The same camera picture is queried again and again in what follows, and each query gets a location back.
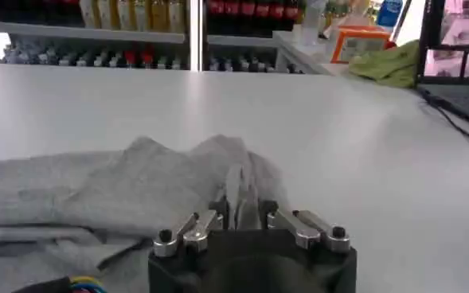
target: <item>gray cloth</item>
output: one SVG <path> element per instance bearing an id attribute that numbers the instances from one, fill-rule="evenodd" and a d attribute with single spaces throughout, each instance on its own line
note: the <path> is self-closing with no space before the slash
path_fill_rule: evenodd
<path id="1" fill-rule="evenodd" d="M 188 153 L 141 138 L 124 151 L 0 162 L 0 292 L 67 275 L 148 292 L 144 240 L 206 210 L 220 188 L 232 229 L 259 227 L 259 198 L 287 205 L 276 169 L 224 136 Z"/>

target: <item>store shelf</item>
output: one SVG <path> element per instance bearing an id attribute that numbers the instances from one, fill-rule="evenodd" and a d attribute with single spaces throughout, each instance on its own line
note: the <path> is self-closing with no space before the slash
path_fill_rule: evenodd
<path id="1" fill-rule="evenodd" d="M 74 37 L 94 40 L 145 41 L 182 44 L 182 33 L 131 32 L 124 30 L 87 29 L 66 26 L 27 25 L 0 22 L 0 33 L 15 33 L 43 37 Z"/>
<path id="2" fill-rule="evenodd" d="M 238 47 L 268 47 L 275 48 L 275 42 L 270 37 L 237 37 L 209 35 L 210 45 L 230 45 Z"/>

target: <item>bolt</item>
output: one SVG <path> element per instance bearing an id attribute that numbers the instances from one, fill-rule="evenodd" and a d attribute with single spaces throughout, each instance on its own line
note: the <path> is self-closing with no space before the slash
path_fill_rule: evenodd
<path id="1" fill-rule="evenodd" d="M 169 229 L 161 230 L 158 236 L 160 237 L 160 240 L 163 243 L 169 243 L 172 239 L 172 231 L 170 231 Z"/>
<path id="2" fill-rule="evenodd" d="M 334 226 L 331 234 L 335 238 L 344 238 L 346 237 L 346 230 L 341 226 Z"/>

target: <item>table surface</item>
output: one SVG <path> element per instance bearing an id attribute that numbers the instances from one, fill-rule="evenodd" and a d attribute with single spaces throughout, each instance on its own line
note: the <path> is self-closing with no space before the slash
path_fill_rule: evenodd
<path id="1" fill-rule="evenodd" d="M 469 125 L 459 122 L 469 130 Z M 469 141 L 415 94 L 332 76 L 0 65 L 0 159 L 241 137 L 345 225 L 358 292 L 469 292 Z"/>

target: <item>green cloth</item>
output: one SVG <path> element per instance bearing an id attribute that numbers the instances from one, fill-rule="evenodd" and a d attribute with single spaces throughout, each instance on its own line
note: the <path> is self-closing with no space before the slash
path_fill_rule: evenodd
<path id="1" fill-rule="evenodd" d="M 349 70 L 357 76 L 371 78 L 379 84 L 409 88 L 415 82 L 418 56 L 418 40 L 410 41 L 401 47 L 368 52 L 354 57 L 349 63 Z"/>

